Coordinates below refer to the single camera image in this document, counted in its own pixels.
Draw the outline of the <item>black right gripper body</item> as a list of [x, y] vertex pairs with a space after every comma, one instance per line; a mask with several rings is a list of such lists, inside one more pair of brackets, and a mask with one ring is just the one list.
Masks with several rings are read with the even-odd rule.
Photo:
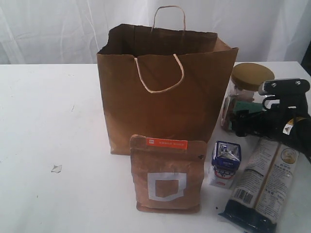
[[270, 109], [254, 113], [240, 110], [230, 116], [236, 136], [265, 137], [288, 146], [304, 145], [303, 120], [304, 117], [295, 109]]

